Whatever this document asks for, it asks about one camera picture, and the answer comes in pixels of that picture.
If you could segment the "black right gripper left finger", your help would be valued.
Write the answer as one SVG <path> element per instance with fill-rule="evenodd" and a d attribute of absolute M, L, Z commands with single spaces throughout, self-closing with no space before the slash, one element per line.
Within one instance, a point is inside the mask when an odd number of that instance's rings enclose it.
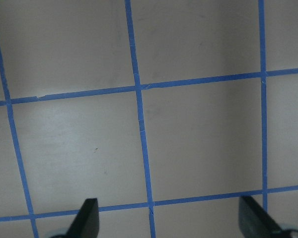
<path fill-rule="evenodd" d="M 97 238 L 99 229 L 98 200 L 88 198 L 65 233 L 65 238 Z"/>

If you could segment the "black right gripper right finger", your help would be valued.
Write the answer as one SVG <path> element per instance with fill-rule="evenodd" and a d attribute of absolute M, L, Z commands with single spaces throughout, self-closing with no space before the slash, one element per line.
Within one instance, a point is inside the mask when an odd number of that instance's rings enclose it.
<path fill-rule="evenodd" d="M 238 225 L 245 238 L 278 238 L 282 234 L 282 228 L 251 196 L 239 198 Z"/>

